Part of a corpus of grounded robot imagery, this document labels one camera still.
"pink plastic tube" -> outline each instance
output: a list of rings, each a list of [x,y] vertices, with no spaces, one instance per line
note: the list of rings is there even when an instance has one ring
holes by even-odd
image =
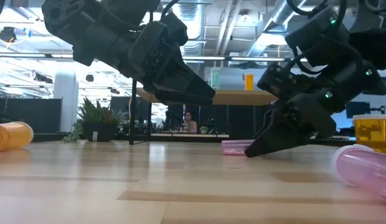
[[[225,140],[222,141],[222,152],[224,155],[244,156],[244,151],[254,140]]]
[[[332,166],[346,184],[386,199],[386,154],[358,144],[344,146],[334,154]]]

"computer monitor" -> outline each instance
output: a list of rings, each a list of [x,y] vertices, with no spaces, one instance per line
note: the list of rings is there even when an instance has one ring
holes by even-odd
[[[350,102],[346,106],[347,118],[353,118],[355,115],[370,114],[369,102]]]

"orange cup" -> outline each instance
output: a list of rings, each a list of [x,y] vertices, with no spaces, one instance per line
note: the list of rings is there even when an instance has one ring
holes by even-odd
[[[0,152],[21,149],[29,145],[34,137],[32,128],[23,122],[0,124]]]

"white pillar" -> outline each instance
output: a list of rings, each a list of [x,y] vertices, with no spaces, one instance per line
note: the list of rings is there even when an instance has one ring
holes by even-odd
[[[62,132],[71,132],[73,124],[77,121],[78,89],[76,69],[69,63],[61,65],[56,71],[54,98],[63,99],[60,120]]]

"ceiling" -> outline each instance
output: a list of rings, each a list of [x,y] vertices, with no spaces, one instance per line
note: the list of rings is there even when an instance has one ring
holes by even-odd
[[[229,55],[230,53],[246,52],[250,49],[258,37],[257,25],[258,21],[270,15],[275,7],[275,0],[245,0],[241,5],[237,6],[241,0],[181,0],[181,5],[196,5],[202,12],[200,16],[195,17],[195,21],[183,20],[188,24],[188,33],[199,35],[195,40],[191,40],[187,45],[200,44],[201,55]],[[51,35],[45,28],[43,15],[40,6],[43,0],[23,0],[23,6],[16,7],[11,4],[12,1],[7,1],[0,16],[0,31],[4,27],[15,27],[17,40],[13,44],[8,44],[0,39],[0,52],[7,53],[34,53],[34,54],[71,54],[72,46],[57,37]],[[162,1],[164,6],[169,0]],[[311,9],[320,1],[306,1],[304,9]],[[231,4],[231,10],[228,15],[225,13],[227,5]],[[172,9],[178,14],[176,6]],[[232,24],[235,11],[236,15],[234,25]],[[159,13],[155,13],[154,20],[158,19]],[[221,38],[225,49],[217,49],[220,32],[222,31],[223,21],[228,19],[225,34]],[[301,16],[293,16],[288,22],[287,32],[291,32],[305,23]],[[227,38],[228,30],[231,30],[231,35]],[[263,39],[263,42],[275,43],[276,39],[281,39],[276,42],[276,46],[267,47],[263,55],[268,57],[291,57],[291,51],[286,46],[283,38],[271,36],[269,39]],[[13,90],[0,87],[0,94],[15,95],[23,92],[24,95],[50,97],[53,92],[53,85],[37,81],[36,74],[42,75],[55,81],[55,74],[59,66],[73,66],[78,69],[78,79],[80,86],[83,89],[81,94],[91,96],[93,98],[108,97],[113,95],[108,87],[116,88],[121,95],[130,95],[131,79],[120,75],[117,70],[102,62],[94,62],[92,66],[86,67],[70,60],[61,59],[36,59],[36,58],[0,58],[0,85],[20,85],[20,88]],[[86,75],[91,74],[95,77],[94,82],[86,81]]]

